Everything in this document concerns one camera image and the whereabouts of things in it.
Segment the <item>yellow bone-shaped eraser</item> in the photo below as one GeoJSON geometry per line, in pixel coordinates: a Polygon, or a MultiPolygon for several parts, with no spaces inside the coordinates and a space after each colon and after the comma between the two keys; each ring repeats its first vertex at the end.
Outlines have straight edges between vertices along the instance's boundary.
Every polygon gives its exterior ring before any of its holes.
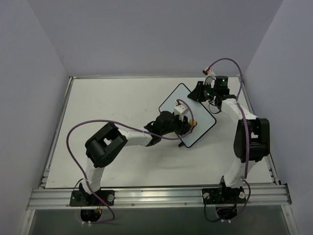
{"type": "Polygon", "coordinates": [[[189,120],[189,124],[190,124],[191,126],[196,126],[196,125],[197,125],[197,122],[196,122],[195,120],[190,119],[190,120],[189,120]]]}

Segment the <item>small black-framed whiteboard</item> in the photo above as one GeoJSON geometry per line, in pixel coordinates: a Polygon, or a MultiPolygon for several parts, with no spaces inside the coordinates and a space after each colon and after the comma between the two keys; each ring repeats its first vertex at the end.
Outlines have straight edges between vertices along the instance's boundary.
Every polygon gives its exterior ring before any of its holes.
{"type": "Polygon", "coordinates": [[[181,140],[187,148],[192,147],[217,122],[213,115],[205,108],[202,103],[195,102],[187,97],[190,93],[191,91],[187,88],[187,86],[183,83],[180,83],[158,108],[160,112],[173,112],[177,99],[181,99],[189,105],[193,113],[194,120],[197,124],[193,128],[192,133],[181,140]]]}

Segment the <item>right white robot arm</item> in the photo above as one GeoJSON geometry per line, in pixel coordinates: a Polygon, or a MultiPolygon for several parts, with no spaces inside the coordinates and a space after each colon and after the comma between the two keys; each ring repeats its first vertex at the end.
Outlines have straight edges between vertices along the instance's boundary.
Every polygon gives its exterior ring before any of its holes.
{"type": "Polygon", "coordinates": [[[187,96],[196,102],[213,102],[219,112],[226,114],[236,125],[233,150],[235,160],[229,171],[221,178],[218,198],[223,202],[235,196],[249,171],[270,152],[270,123],[260,118],[239,103],[239,95],[230,93],[227,76],[207,76],[198,81],[187,96]]]}

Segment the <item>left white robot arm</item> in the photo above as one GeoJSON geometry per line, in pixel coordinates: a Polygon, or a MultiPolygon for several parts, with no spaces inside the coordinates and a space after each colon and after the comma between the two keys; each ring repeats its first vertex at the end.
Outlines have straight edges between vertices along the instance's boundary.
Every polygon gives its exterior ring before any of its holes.
{"type": "Polygon", "coordinates": [[[194,117],[162,111],[159,116],[142,129],[118,128],[108,122],[85,143],[88,158],[86,180],[82,183],[81,200],[94,205],[99,198],[99,189],[105,167],[110,165],[124,147],[150,147],[158,144],[165,135],[175,132],[181,137],[189,135],[196,124],[194,117]]]}

